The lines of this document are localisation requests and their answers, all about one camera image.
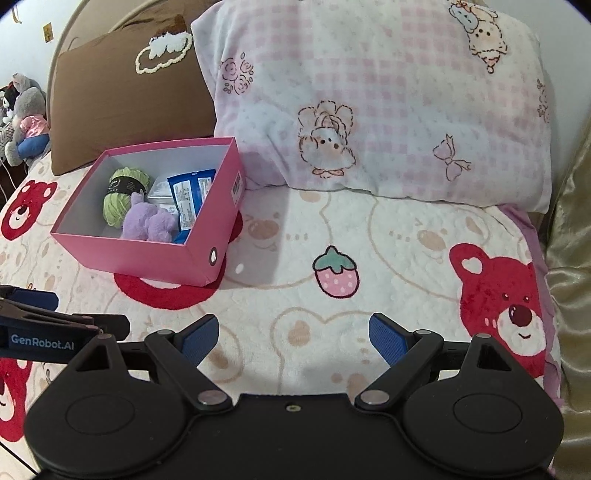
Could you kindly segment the purple plush toy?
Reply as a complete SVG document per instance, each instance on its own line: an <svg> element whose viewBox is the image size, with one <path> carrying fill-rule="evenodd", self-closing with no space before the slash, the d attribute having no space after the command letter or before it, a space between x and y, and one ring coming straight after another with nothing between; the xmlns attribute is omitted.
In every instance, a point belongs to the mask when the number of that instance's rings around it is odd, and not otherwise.
<svg viewBox="0 0 591 480"><path fill-rule="evenodd" d="M121 238L170 243L178 234L178 216L145 202L141 193L133 192L130 209L126 213Z"/></svg>

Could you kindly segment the pink cardboard box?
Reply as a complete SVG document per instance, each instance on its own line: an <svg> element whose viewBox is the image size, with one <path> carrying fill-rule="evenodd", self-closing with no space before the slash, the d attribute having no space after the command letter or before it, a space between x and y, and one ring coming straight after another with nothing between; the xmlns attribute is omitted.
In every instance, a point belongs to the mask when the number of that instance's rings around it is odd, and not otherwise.
<svg viewBox="0 0 591 480"><path fill-rule="evenodd" d="M102 200L121 167L162 175L214 169L211 193L182 244L125 240L107 226ZM245 170L235 139L194 138L144 143L104 151L78 184L51 235L89 269L143 279L204 286L221 272L243 193Z"/></svg>

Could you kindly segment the green yarn ball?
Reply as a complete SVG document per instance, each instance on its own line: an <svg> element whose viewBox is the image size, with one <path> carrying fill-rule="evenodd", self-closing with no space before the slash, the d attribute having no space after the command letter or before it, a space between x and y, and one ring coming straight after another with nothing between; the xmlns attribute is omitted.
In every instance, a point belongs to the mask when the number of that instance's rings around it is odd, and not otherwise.
<svg viewBox="0 0 591 480"><path fill-rule="evenodd" d="M140 169L124 167L116 170L109 178L103 198L103 219L109 227L119 229L131 208L131 195L145 195L150 177Z"/></svg>

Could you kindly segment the blue snack packet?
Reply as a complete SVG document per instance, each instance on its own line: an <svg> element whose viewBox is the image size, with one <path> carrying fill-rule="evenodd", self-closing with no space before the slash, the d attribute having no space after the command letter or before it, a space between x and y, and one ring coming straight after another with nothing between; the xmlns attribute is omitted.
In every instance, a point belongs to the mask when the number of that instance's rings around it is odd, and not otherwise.
<svg viewBox="0 0 591 480"><path fill-rule="evenodd" d="M177 174L167 178L178 212L179 232L173 243L183 244L187 239L211 190L214 176L214 169L205 169Z"/></svg>

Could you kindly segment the clear plastic floss box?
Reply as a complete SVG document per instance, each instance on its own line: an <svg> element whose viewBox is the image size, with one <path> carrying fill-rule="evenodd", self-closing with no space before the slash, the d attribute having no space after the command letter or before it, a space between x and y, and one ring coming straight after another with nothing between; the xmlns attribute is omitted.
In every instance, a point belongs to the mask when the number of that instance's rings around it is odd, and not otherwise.
<svg viewBox="0 0 591 480"><path fill-rule="evenodd" d="M146 202L177 215L178 210L165 176L157 177L146 195Z"/></svg>

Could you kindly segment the white bear-print blanket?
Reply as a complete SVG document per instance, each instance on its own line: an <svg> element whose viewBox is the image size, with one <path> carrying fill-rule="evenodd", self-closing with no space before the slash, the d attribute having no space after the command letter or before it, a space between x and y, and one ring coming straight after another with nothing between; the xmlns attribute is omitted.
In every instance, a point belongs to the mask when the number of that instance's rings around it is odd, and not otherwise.
<svg viewBox="0 0 591 480"><path fill-rule="evenodd" d="M190 286L89 269L51 235L91 167L44 157L1 212L1 285L55 312L121 314L68 363L1 357L5 479L549 479L564 431L544 263L513 207L269 187L243 193L221 272ZM439 375L363 411L389 369L382 313L444 338ZM206 314L198 370L232 408L157 380L144 339Z"/></svg>

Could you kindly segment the grey plush toys pile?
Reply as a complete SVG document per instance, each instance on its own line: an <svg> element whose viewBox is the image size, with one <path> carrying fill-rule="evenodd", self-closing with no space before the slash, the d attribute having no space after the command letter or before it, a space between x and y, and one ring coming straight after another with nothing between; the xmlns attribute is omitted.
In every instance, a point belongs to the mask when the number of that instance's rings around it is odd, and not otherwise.
<svg viewBox="0 0 591 480"><path fill-rule="evenodd" d="M38 83L15 73L1 88L2 123L8 133L1 133L1 159L11 167L30 167L50 150L50 128L46 96Z"/></svg>

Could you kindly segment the gold satin cushion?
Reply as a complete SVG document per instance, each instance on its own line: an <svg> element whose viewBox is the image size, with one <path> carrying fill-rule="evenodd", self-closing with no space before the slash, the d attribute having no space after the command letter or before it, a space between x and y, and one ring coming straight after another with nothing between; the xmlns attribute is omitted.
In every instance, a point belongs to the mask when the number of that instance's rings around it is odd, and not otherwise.
<svg viewBox="0 0 591 480"><path fill-rule="evenodd" d="M586 127L553 202L547 281L561 351L565 433L554 466L560 479L590 477L590 128Z"/></svg>

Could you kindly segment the brown cloud pillow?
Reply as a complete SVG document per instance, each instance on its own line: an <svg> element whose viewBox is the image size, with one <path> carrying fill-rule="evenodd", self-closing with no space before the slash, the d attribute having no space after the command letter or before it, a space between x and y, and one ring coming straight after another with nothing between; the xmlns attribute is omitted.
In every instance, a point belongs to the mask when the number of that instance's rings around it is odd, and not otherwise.
<svg viewBox="0 0 591 480"><path fill-rule="evenodd" d="M133 23L62 53L50 95L52 172L103 151L211 137L211 95L180 13Z"/></svg>

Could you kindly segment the pink checked cartoon pillow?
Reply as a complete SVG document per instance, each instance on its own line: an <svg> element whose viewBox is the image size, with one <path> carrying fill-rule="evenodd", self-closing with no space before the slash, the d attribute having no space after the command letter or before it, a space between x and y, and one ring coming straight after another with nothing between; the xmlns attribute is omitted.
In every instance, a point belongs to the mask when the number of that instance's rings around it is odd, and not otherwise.
<svg viewBox="0 0 591 480"><path fill-rule="evenodd" d="M191 30L249 189L548 209L550 108L521 21L469 1L221 1Z"/></svg>

